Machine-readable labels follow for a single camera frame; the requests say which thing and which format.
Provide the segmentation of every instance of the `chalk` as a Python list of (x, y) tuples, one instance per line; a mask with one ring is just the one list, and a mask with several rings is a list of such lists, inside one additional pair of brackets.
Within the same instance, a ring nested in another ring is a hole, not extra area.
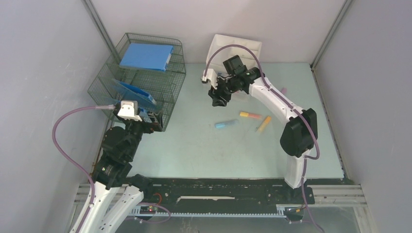
[(282, 90), (280, 90), (280, 93), (282, 93), (283, 95), (286, 95), (286, 92), (287, 92), (288, 90), (286, 89), (286, 88), (282, 88)]
[(215, 124), (215, 127), (216, 127), (216, 129), (223, 129), (223, 128), (225, 128), (226, 126), (229, 126), (229, 125), (236, 125), (237, 123), (239, 123), (239, 120), (230, 120), (230, 121), (225, 121), (225, 122), (220, 122), (220, 123), (216, 123)]
[(266, 128), (266, 126), (269, 124), (269, 122), (271, 121), (271, 117), (270, 116), (267, 116), (266, 118), (265, 118), (265, 120), (262, 122), (262, 124), (259, 126), (259, 128), (257, 129), (257, 131), (259, 132), (259, 133), (261, 133), (261, 132), (263, 132), (263, 130), (265, 130), (265, 128)]
[(262, 116), (259, 114), (253, 114), (253, 113), (247, 113), (247, 112), (240, 112), (239, 116), (241, 117), (250, 117), (250, 118), (255, 118), (255, 119), (261, 119)]

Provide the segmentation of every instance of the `blue chalk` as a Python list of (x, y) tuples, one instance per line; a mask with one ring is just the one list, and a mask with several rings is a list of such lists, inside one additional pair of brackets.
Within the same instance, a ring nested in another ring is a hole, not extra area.
[(230, 120), (230, 121), (225, 121), (225, 122), (221, 122), (221, 123), (216, 123), (215, 127), (216, 127), (216, 129), (223, 129), (226, 126), (235, 125), (237, 123), (239, 123), (239, 120)]

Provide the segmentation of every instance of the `cable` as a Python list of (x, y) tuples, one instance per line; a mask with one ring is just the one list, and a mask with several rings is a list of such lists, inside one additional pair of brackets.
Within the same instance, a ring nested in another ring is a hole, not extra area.
[(164, 219), (164, 220), (162, 220), (162, 221), (156, 221), (156, 222), (143, 220), (143, 219), (140, 219), (140, 218), (138, 218), (138, 217), (127, 217), (127, 218), (125, 219), (125, 221), (129, 221), (129, 220), (139, 220), (140, 222), (146, 222), (146, 223), (149, 223), (149, 224), (158, 224), (158, 223), (166, 222), (166, 221), (168, 221), (168, 220), (172, 217), (172, 214), (170, 213), (170, 211), (169, 211), (168, 209), (166, 209), (165, 207), (161, 206), (161, 205), (152, 204), (152, 203), (147, 203), (147, 202), (141, 202), (141, 203), (139, 203), (139, 204), (137, 204), (137, 205), (140, 205), (140, 206), (154, 206), (154, 207), (160, 208), (160, 209), (162, 209), (162, 210), (164, 210), (164, 211), (166, 211), (166, 212), (168, 213), (168, 217), (167, 217), (167, 219)]
[(80, 221), (79, 226), (77, 227), (76, 233), (78, 233), (78, 232), (80, 231), (80, 229), (82, 228), (83, 223), (85, 222), (86, 217), (87, 217), (87, 215), (88, 215), (88, 213), (89, 213), (89, 211), (90, 211), (90, 208), (91, 208), (91, 206), (93, 206), (95, 187), (94, 187), (94, 182), (93, 182), (91, 176), (89, 175), (89, 173), (88, 173), (81, 165), (79, 165), (79, 164), (78, 164), (77, 162), (75, 162), (72, 158), (70, 158), (70, 156), (68, 156), (68, 155), (63, 151), (63, 149), (60, 147), (60, 145), (59, 145), (59, 143), (57, 142), (57, 139), (56, 139), (57, 126), (58, 126), (58, 125), (60, 124), (60, 122), (61, 122), (64, 118), (66, 118), (67, 116), (69, 116), (69, 115), (71, 115), (71, 114), (73, 114), (73, 113), (77, 113), (77, 112), (82, 111), (82, 110), (89, 110), (89, 109), (114, 109), (114, 108), (115, 108), (114, 105), (108, 105), (108, 106), (90, 106), (90, 107), (83, 107), (83, 108), (78, 108), (78, 109), (71, 110), (70, 112), (68, 112), (68, 113), (64, 114), (63, 116), (61, 116), (61, 117), (56, 121), (56, 123), (55, 123), (54, 126), (53, 126), (53, 130), (52, 130), (52, 132), (51, 132), (51, 138), (53, 139), (53, 143), (54, 143), (54, 145), (56, 146), (56, 148), (59, 150), (59, 152), (60, 152), (67, 160), (69, 160), (69, 162), (71, 162), (71, 163), (72, 163), (73, 165), (75, 165), (78, 169), (80, 169), (80, 170), (87, 176), (87, 179), (88, 179), (89, 182), (90, 182), (91, 197), (90, 197), (89, 206), (88, 206), (88, 208), (86, 209), (85, 214), (83, 215), (83, 218), (82, 218), (82, 220)]
[(317, 230), (319, 230), (320, 232), (324, 233), (325, 231), (322, 229), (322, 227), (320, 227), (315, 220), (313, 219), (313, 216), (309, 210), (308, 207), (308, 202), (306, 200), (306, 195), (305, 195), (305, 188), (304, 188), (304, 183), (305, 183), (305, 175), (306, 175), (306, 168), (307, 168), (307, 159), (312, 159), (312, 160), (317, 160), (320, 157), (320, 150), (319, 150), (319, 144), (318, 141), (316, 140), (315, 134), (312, 130), (312, 128), (310, 127), (308, 121), (302, 116), (302, 114), (300, 114), (296, 109), (294, 109), (293, 105), (291, 105), (282, 95), (280, 95), (279, 93), (277, 93), (275, 90), (271, 89), (271, 87), (269, 86), (269, 84), (266, 82), (265, 80), (265, 75), (263, 74), (263, 70), (262, 70), (262, 66), (259, 62), (259, 59), (256, 57), (256, 55), (247, 47), (242, 46), (242, 45), (236, 45), (236, 44), (231, 44), (231, 45), (226, 45), (221, 47), (220, 49), (218, 49), (216, 52), (214, 52), (214, 54), (212, 54), (212, 56), (209, 58), (209, 61), (206, 64), (206, 68), (205, 68), (205, 72), (204, 72), (204, 76), (206, 76), (207, 74), (207, 69), (209, 68), (210, 62), (212, 61), (212, 59), (216, 56), (216, 54), (218, 54), (220, 51), (229, 48), (229, 47), (238, 47), (238, 48), (242, 48), (246, 51), (248, 51), (252, 57), (254, 58), (254, 60), (257, 63), (257, 66), (259, 67), (259, 71), (260, 71), (260, 76), (262, 78), (262, 81), (264, 83), (264, 85), (266, 86), (266, 88), (268, 88), (270, 90), (270, 92), (272, 92), (274, 95), (276, 95), (279, 99), (281, 99), (290, 109), (293, 110), (293, 112), (295, 112), (299, 118), (302, 119), (303, 123), (305, 124), (306, 128), (309, 131), (310, 136), (312, 137), (313, 143), (315, 145), (316, 148), (316, 157), (312, 157), (312, 156), (305, 156), (304, 159), (304, 165), (303, 165), (303, 172), (302, 172), (302, 179), (301, 179), (301, 187), (302, 187), (302, 196), (303, 196), (303, 201), (305, 203), (306, 209), (308, 211), (309, 217), (312, 221), (312, 224), (316, 227)]
[(160, 193), (154, 193), (153, 196), (159, 196), (159, 202), (157, 203), (157, 205), (160, 205), (162, 203), (162, 195), (160, 195)]

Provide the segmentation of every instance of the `blue folder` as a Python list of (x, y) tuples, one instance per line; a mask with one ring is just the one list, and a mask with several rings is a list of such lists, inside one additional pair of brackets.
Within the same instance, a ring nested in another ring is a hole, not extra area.
[(153, 99), (152, 95), (138, 87), (120, 82), (118, 80), (113, 80), (111, 88), (120, 94), (122, 100), (135, 100), (138, 102), (138, 105), (143, 108), (157, 108), (156, 101)]
[(172, 45), (132, 43), (126, 50), (120, 65), (123, 67), (166, 71), (172, 52)]

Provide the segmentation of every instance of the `white plastic bracket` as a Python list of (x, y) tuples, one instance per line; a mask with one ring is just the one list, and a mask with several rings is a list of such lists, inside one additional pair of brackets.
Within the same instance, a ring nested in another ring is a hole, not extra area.
[(218, 75), (216, 74), (214, 69), (207, 69), (207, 74), (205, 76), (205, 71), (203, 71), (202, 82), (207, 83), (210, 81), (210, 84), (213, 88), (217, 89), (218, 86)]
[(117, 115), (126, 120), (142, 121), (137, 114), (137, 101), (122, 100)]

